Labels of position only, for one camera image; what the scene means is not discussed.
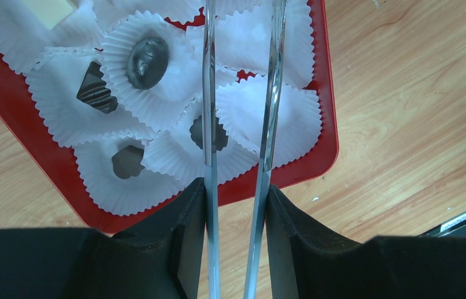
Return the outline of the dark flower chocolate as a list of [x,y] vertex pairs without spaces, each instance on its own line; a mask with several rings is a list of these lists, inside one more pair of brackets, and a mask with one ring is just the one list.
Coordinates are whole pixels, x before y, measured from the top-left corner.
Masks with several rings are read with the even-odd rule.
[[[216,117],[216,138],[215,146],[216,151],[222,151],[228,144],[229,136],[226,133],[226,130],[223,128],[223,125],[219,123],[219,118]],[[202,116],[198,116],[189,127],[191,140],[199,147],[200,150],[203,149],[202,142]]]

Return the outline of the white chocolate piece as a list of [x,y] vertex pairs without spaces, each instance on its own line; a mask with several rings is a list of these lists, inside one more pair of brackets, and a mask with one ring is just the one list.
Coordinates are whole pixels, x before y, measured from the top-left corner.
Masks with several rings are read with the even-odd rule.
[[22,3],[48,30],[77,10],[77,5],[69,0],[22,0]]

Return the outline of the red chocolate box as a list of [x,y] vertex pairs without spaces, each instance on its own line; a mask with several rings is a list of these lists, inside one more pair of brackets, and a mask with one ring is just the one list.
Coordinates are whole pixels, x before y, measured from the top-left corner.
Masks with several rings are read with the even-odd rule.
[[[319,96],[322,128],[316,145],[304,157],[272,171],[271,182],[278,187],[325,174],[333,166],[339,151],[325,3],[309,1],[308,5],[313,19],[315,48],[313,80],[308,88]],[[29,96],[24,77],[8,67],[1,54],[0,119],[89,227],[116,233],[154,213],[154,209],[148,209],[132,216],[116,216],[93,203],[80,179],[74,152],[60,147],[52,139]]]

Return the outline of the dark heart chocolate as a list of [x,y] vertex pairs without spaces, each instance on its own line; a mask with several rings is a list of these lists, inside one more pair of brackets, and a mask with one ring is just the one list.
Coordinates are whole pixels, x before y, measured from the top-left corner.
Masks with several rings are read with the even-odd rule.
[[141,162],[144,149],[128,145],[115,153],[111,160],[114,174],[120,179],[137,177],[145,168]]

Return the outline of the metal tongs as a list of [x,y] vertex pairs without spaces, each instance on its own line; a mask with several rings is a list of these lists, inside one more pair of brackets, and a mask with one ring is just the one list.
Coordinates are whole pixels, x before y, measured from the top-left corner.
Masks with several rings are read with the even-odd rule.
[[[272,26],[269,48],[269,72],[265,112],[260,144],[260,158],[255,185],[255,202],[250,232],[249,256],[244,283],[244,298],[254,298],[257,288],[262,232],[272,175],[272,162],[278,128],[278,110],[282,91],[285,23],[287,2],[272,3]],[[202,137],[204,187],[206,192],[207,276],[209,298],[220,298],[219,217],[216,138],[216,3],[204,6],[204,41],[202,59]]]

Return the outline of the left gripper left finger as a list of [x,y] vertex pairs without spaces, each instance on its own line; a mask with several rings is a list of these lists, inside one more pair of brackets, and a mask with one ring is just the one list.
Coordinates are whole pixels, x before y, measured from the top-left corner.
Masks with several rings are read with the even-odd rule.
[[0,229],[0,298],[196,298],[206,193],[107,236],[86,228]]

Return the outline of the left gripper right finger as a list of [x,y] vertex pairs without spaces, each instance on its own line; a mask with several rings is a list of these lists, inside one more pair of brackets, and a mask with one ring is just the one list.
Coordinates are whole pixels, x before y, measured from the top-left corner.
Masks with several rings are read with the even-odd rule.
[[274,298],[466,298],[466,237],[351,240],[279,188],[266,213]]

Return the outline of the dark oval chocolate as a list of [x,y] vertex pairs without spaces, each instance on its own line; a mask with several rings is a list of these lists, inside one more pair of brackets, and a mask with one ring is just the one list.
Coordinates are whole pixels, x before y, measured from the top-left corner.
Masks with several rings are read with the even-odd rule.
[[148,90],[159,83],[169,64],[169,46],[158,36],[139,40],[131,49],[127,63],[128,81],[139,90]]

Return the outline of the dark chocolate piece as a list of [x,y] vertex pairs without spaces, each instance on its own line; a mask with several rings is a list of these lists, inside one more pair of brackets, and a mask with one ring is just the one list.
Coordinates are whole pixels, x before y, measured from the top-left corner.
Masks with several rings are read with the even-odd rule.
[[117,109],[117,98],[112,95],[106,82],[102,79],[100,64],[90,62],[83,81],[76,94],[76,99],[98,111],[109,114]]

